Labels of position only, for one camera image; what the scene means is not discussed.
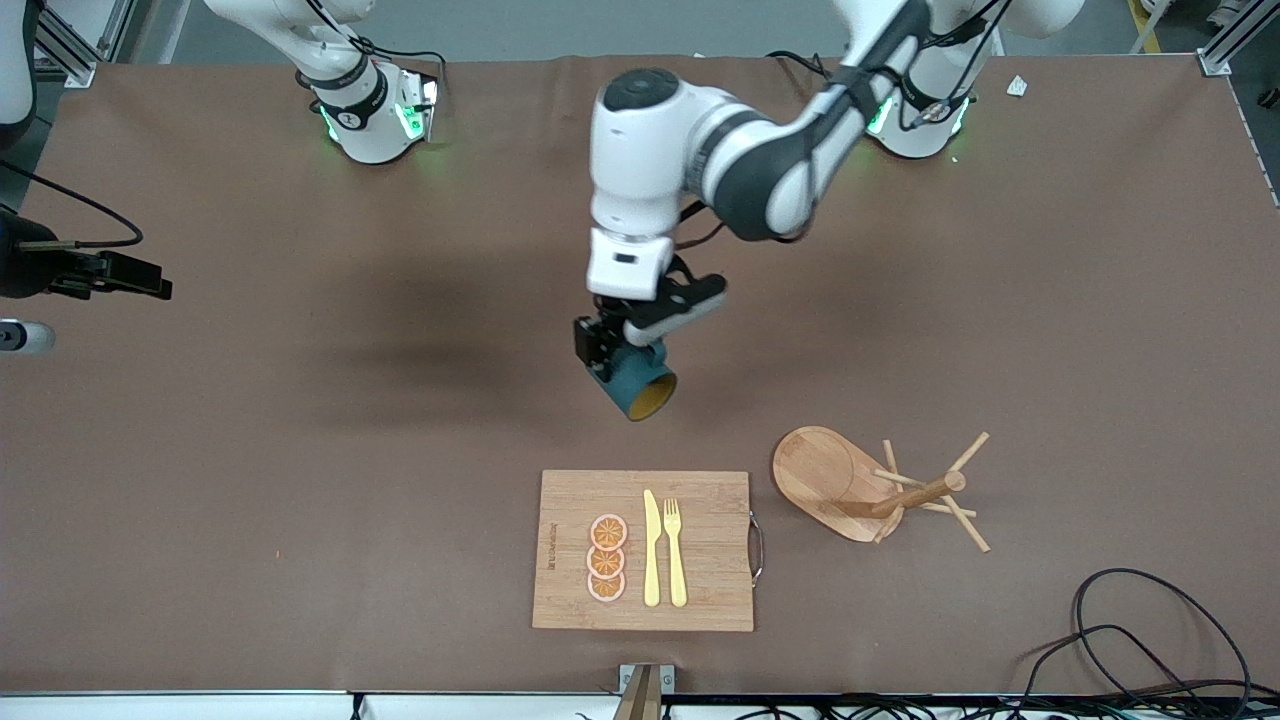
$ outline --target cup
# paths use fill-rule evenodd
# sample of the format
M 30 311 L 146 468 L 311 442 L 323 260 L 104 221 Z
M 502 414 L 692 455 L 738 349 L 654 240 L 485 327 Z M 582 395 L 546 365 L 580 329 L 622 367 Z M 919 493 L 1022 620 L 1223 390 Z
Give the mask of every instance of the cup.
M 667 346 L 660 340 L 645 347 L 623 345 L 613 351 L 611 365 L 608 382 L 588 372 L 631 421 L 662 410 L 676 392 L 676 373 L 667 368 Z

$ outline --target table surface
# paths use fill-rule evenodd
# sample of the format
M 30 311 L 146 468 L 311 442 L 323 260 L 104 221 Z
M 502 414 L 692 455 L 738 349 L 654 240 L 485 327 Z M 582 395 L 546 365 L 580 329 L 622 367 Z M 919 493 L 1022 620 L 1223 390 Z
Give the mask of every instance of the table surface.
M 451 65 L 444 142 L 387 167 L 329 143 L 282 67 L 109 65 L 68 94 L 40 170 L 140 223 L 175 295 L 4 305 L 59 345 L 0 366 L 0 689 L 594 691 L 663 661 L 692 692 L 1011 691 L 1112 565 L 1185 587 L 1276 679 L 1280 224 L 1226 79 L 993 59 L 941 156 L 863 143 L 804 242 L 687 252 L 730 300 L 631 424 L 570 320 L 593 97 L 639 64 L 778 119 L 814 90 L 773 60 Z M 120 232 L 42 188 L 24 214 Z M 993 552 L 943 515 L 878 547 L 805 516 L 769 457 L 808 424 L 925 478 L 991 432 L 961 500 Z M 749 471 L 756 630 L 532 629 L 545 468 Z M 1235 673 L 1137 582 L 1087 619 Z M 1066 653 L 1038 689 L 1107 687 Z

